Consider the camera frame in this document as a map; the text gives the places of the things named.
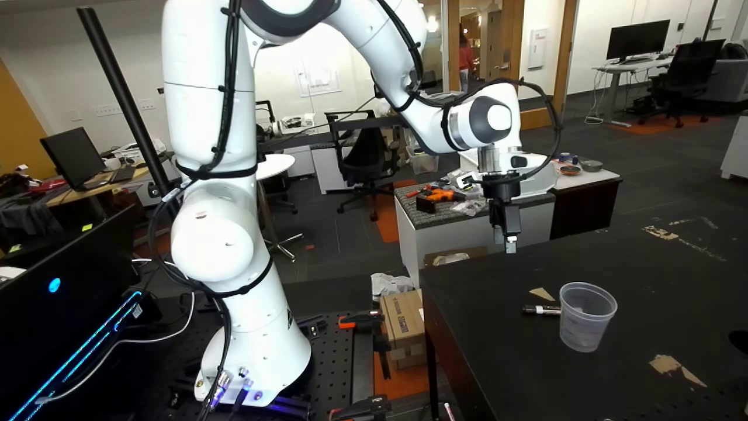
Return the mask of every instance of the white wall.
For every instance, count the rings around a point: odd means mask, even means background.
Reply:
[[[720,0],[710,37],[732,37],[743,3]],[[561,4],[564,0],[525,0],[522,74],[547,91],[556,73]],[[157,94],[160,8],[163,0],[129,0],[99,4],[96,12],[149,133],[168,143],[163,99]],[[571,94],[593,90],[593,65],[606,58],[610,25],[672,19],[672,46],[704,32],[709,9],[709,0],[580,0]],[[547,29],[550,35],[547,58],[543,70],[527,70],[527,40],[537,29]],[[0,58],[46,133],[87,127],[99,150],[134,140],[75,9],[0,14]],[[372,97],[365,62],[325,25],[291,45],[263,50],[254,74],[256,99],[274,101],[279,116],[315,113],[315,121],[323,125],[325,111],[357,107]]]
[[[524,4],[518,77],[539,84],[545,94],[552,94],[556,83],[561,14],[564,0],[525,0]],[[533,42],[533,32],[545,32],[545,40]],[[530,69],[530,53],[539,53],[539,69],[534,63]]]
[[[129,0],[99,4],[96,14],[145,127],[168,146],[163,99],[157,94],[160,9],[163,0]],[[75,9],[0,14],[0,58],[46,133],[87,127],[101,153],[134,140]],[[279,116],[315,113],[315,121],[325,125],[325,111],[357,107],[374,97],[374,84],[359,53],[339,32],[318,25],[291,45],[259,52],[254,91],[274,101]]]
[[[157,94],[159,9],[157,0],[96,8],[142,121],[165,140],[163,101]],[[2,14],[0,53],[46,133],[87,127],[99,150],[134,140],[75,9]]]
[[[720,0],[716,9],[720,30],[710,30],[710,40],[732,37],[740,3]],[[580,0],[567,94],[606,87],[593,69],[606,62],[612,25],[670,19],[667,50],[672,50],[704,35],[710,4],[710,0]],[[628,74],[622,83],[644,83],[644,74]]]

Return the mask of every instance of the person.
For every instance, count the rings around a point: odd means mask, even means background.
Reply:
[[[473,56],[473,46],[470,46],[470,40],[468,35],[461,30],[461,90],[468,91],[470,87],[470,73],[473,73],[473,63],[474,56]]]

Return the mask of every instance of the computer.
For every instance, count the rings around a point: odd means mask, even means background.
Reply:
[[[637,53],[660,53],[669,37],[669,25],[670,22],[667,19],[610,29],[608,58],[630,63]]]
[[[134,169],[129,166],[124,166],[118,173],[109,173],[87,128],[81,127],[46,135],[42,138],[42,146],[56,171],[72,189],[87,191],[111,180],[122,182],[134,178]]]
[[[0,284],[0,418],[32,418],[138,306],[131,270],[136,209],[79,235]]]

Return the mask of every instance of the white cabinet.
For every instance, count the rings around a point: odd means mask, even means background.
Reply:
[[[288,171],[290,178],[312,176],[312,159],[311,159],[311,147],[308,146],[286,147],[282,155],[291,155],[294,156],[294,163]]]
[[[351,189],[337,166],[335,147],[315,147],[311,150],[311,159],[318,176],[319,194]]]
[[[748,178],[748,116],[737,121],[721,159],[721,178],[732,176]]]

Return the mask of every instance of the office chair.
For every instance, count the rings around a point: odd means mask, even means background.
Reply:
[[[679,116],[709,87],[721,42],[724,40],[696,40],[678,45],[669,73],[651,80],[649,111],[661,111],[667,116],[672,116],[679,128]]]
[[[355,143],[351,146],[349,127],[344,121],[352,114],[365,114],[365,120],[374,120],[374,111],[355,111],[355,113],[325,113],[330,125],[330,135],[337,155],[337,166],[344,180],[352,187],[352,197],[337,205],[337,214],[344,214],[349,204],[370,198],[370,219],[377,219],[377,197],[393,194],[393,182],[387,178],[398,169],[398,156],[387,153],[386,140],[379,127],[362,127],[355,133]]]

